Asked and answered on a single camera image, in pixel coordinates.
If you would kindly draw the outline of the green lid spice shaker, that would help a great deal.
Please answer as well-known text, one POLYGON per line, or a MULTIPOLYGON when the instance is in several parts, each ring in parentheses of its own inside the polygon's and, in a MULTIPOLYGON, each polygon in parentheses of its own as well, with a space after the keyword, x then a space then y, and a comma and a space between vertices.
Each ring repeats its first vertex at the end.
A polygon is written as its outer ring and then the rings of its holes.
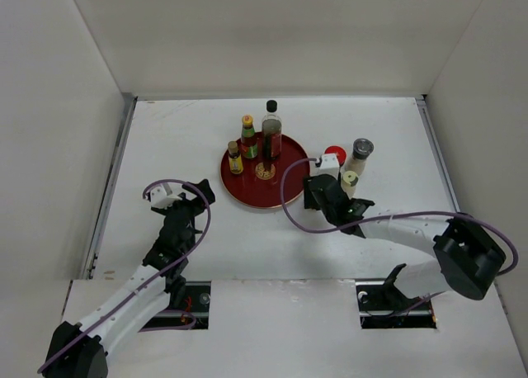
POLYGON ((356 185, 359 177, 354 171, 345 171, 341 173, 341 187, 348 198, 353 198, 356 192, 356 185))

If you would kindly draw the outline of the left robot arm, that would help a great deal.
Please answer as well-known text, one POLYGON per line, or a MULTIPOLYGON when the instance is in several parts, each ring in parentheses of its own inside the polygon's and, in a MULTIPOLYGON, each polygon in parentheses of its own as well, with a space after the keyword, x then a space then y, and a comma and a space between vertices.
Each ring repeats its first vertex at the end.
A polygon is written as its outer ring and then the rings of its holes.
POLYGON ((177 310, 185 301, 182 275, 188 258, 207 231, 196 228, 196 217, 210 213, 215 194, 208 180, 180 182, 174 195, 172 180, 149 184, 142 197, 163 216, 153 246, 130 279, 105 303, 71 324, 63 321, 53 332, 43 377, 106 377, 116 350, 138 333, 157 313, 177 310))

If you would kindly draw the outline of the yellow label small bottle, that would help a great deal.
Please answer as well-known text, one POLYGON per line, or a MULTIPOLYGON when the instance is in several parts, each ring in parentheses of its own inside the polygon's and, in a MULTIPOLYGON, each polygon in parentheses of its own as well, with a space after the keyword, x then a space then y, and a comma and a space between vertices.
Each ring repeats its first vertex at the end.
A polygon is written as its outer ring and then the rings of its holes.
POLYGON ((228 142, 229 169, 232 174, 241 174, 243 172, 242 155, 236 141, 228 142))

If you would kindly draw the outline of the tall dark vinegar bottle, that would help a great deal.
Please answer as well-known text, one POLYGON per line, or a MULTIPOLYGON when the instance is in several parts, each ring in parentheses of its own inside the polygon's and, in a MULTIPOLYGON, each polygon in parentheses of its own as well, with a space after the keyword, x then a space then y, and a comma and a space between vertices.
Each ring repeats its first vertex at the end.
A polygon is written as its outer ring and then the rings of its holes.
POLYGON ((282 122, 277 109, 277 101, 266 102, 266 114, 262 119, 262 151, 267 160, 277 159, 281 154, 282 122))

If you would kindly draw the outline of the green label chili sauce bottle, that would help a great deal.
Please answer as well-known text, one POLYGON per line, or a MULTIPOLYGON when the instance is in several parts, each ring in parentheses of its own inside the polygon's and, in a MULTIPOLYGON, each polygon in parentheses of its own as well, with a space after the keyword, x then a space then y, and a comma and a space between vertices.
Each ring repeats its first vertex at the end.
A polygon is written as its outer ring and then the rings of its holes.
POLYGON ((253 118, 250 115, 242 117, 241 150, 244 158, 253 159, 258 155, 258 144, 253 118))

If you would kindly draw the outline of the red lid sauce jar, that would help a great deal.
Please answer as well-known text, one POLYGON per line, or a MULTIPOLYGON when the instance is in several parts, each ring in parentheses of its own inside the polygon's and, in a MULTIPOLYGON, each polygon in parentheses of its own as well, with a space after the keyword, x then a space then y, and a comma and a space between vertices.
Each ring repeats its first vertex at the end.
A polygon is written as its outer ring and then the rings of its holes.
POLYGON ((347 152, 344 148, 337 146, 337 145, 331 145, 327 147, 324 151, 325 154, 335 154, 337 157, 337 160, 340 163, 343 163, 347 159, 347 152))

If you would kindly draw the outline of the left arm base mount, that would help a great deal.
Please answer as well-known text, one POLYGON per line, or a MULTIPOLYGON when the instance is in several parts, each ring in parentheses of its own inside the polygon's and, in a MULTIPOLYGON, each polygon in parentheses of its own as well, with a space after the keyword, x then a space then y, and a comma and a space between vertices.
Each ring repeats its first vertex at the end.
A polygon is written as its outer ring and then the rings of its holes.
POLYGON ((179 286, 169 306, 150 319, 141 332, 208 329, 211 289, 210 281, 188 281, 179 286))

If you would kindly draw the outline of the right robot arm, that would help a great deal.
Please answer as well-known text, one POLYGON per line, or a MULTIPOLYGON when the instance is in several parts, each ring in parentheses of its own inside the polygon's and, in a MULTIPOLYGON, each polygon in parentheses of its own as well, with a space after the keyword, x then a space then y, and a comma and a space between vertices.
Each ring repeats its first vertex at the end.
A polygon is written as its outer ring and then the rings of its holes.
POLYGON ((350 198, 329 174, 304 179, 304 206, 321 211, 344 234, 390 241, 430 255, 422 264, 398 264, 384 280, 384 302, 395 309, 411 299, 446 291, 482 300, 506 261, 501 247, 470 215, 382 211, 373 201, 350 198))

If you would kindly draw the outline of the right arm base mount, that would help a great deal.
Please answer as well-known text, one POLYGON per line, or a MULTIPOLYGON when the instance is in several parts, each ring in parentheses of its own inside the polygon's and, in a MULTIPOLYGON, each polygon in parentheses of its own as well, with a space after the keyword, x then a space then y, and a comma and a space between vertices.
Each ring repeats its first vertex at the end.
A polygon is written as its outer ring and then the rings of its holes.
POLYGON ((394 283, 406 267, 399 264, 381 281, 356 283, 359 320, 363 329, 436 329, 431 296, 407 298, 394 283))

